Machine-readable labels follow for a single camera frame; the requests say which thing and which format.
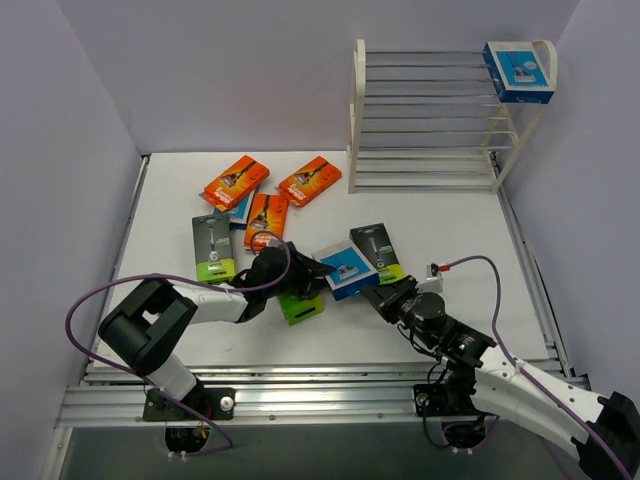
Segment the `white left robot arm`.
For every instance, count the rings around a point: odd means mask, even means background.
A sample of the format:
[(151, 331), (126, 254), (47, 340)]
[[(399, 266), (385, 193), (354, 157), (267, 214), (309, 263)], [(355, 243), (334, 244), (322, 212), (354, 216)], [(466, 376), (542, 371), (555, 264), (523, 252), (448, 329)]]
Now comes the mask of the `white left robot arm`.
[(101, 322), (98, 335), (136, 376), (167, 394), (179, 419), (194, 417), (201, 387), (174, 349), (191, 324), (245, 323), (280, 295), (312, 300), (328, 287), (336, 268), (295, 248), (267, 246), (229, 283), (177, 286), (165, 278), (142, 280)]

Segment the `blue white Harry's razor box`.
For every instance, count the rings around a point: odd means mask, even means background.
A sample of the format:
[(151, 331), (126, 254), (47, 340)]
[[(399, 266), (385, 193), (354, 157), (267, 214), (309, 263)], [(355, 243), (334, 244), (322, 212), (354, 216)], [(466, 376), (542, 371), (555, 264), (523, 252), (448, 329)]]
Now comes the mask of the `blue white Harry's razor box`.
[(325, 278), (336, 301), (358, 296), (363, 287), (380, 282), (376, 268), (349, 239), (314, 252), (312, 258), (333, 268)]

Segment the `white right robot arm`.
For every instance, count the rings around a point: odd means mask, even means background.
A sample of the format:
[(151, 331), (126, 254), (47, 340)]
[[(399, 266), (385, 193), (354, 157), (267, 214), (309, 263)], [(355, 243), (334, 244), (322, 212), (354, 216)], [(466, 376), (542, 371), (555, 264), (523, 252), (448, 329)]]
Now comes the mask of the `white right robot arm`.
[(516, 358), (497, 339), (447, 314), (444, 299), (407, 276), (365, 286), (362, 296), (399, 326), (419, 353), (446, 368), (431, 394), (450, 415), (486, 413), (549, 441), (591, 479), (632, 479), (639, 471), (639, 411), (624, 394), (576, 387)]

